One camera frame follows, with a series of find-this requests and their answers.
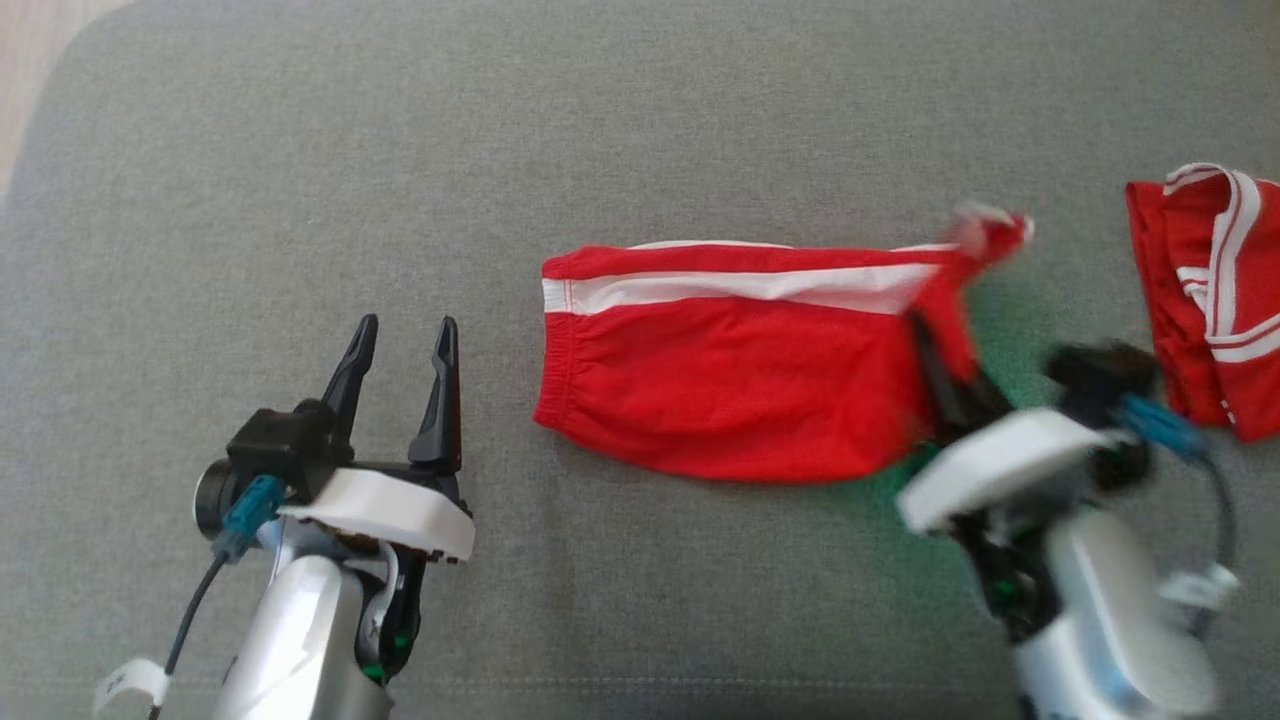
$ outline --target gray cushion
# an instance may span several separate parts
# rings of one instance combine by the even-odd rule
[[[993,373],[1149,343],[1123,183],[1280,173],[1270,3],[143,1],[67,53],[0,225],[0,707],[72,717],[163,659],[210,556],[204,466],[383,337],[355,432],[398,459],[438,318],[462,328],[472,562],[430,574],[398,717],[1015,717],[960,551],[899,478],[727,487],[534,425],[539,264],[680,238],[895,246],[974,197],[1037,243],[972,292]],[[1229,448],[1247,584],[1210,642],[1225,716],[1280,703],[1277,446]],[[1164,462],[1123,512],[1208,559]],[[219,578],[165,716],[204,716],[260,596]],[[1272,657],[1268,664],[1267,657]],[[115,716],[141,716],[141,702]]]

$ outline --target folded red garment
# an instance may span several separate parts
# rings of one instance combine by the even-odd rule
[[[919,307],[970,377],[959,291],[1028,236],[1025,219],[974,206],[945,242],[892,251],[662,242],[553,258],[534,419],[677,475],[869,475],[927,430],[904,313]]]
[[[1193,163],[1126,188],[1170,406],[1244,441],[1280,430],[1280,187]]]

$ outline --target wooden floor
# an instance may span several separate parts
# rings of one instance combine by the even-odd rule
[[[132,0],[0,0],[0,196],[9,190],[22,135],[67,44]]]

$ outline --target gray fabric surface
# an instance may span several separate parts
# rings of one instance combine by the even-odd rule
[[[108,17],[49,83],[0,219],[0,717],[84,716],[115,665],[163,657],[209,561],[196,477],[253,409],[320,392],[376,311],[357,451],[401,456],[454,314],[479,528],[471,564],[430,575],[397,717],[1012,719],[961,553],[901,529],[892,478],[694,483],[535,427],[539,265],[590,242],[893,246],[956,200],[1025,210],[1037,243],[972,307],[998,379],[1042,398],[1051,342],[1149,345],[1125,181],[1280,174],[1277,36],[1275,3],[1155,0]],[[1224,716],[1261,717],[1280,447],[1222,445],[1248,585],[1210,646]],[[1170,469],[1121,510],[1172,568],[1207,559],[1210,497]],[[166,717],[207,712],[264,573],[218,580]]]

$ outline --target black cable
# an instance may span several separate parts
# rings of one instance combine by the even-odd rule
[[[178,667],[178,656],[182,655],[182,646],[187,643],[187,633],[191,632],[191,621],[196,619],[196,610],[200,609],[200,601],[205,600],[205,593],[209,592],[209,585],[214,584],[214,578],[218,577],[218,571],[223,569],[227,564],[227,553],[219,552],[214,556],[214,564],[209,566],[205,571],[204,579],[196,585],[196,593],[191,596],[191,602],[187,603],[187,612],[182,616],[182,623],[178,625],[178,634],[173,638],[173,647],[169,650],[169,660],[164,664],[164,674],[173,678],[174,669]],[[147,720],[160,719],[160,706],[151,706],[151,714],[147,715]]]
[[[1210,484],[1213,486],[1213,495],[1217,496],[1219,518],[1215,562],[1220,568],[1230,570],[1235,566],[1235,502],[1231,500],[1231,491],[1226,487],[1226,478],[1222,475],[1222,470],[1217,466],[1217,462],[1213,462],[1213,459],[1206,455],[1201,459],[1201,465],[1208,473]],[[1203,638],[1208,632],[1210,624],[1213,623],[1215,615],[1216,612],[1208,607],[1201,609],[1192,620],[1192,634],[1197,638]]]

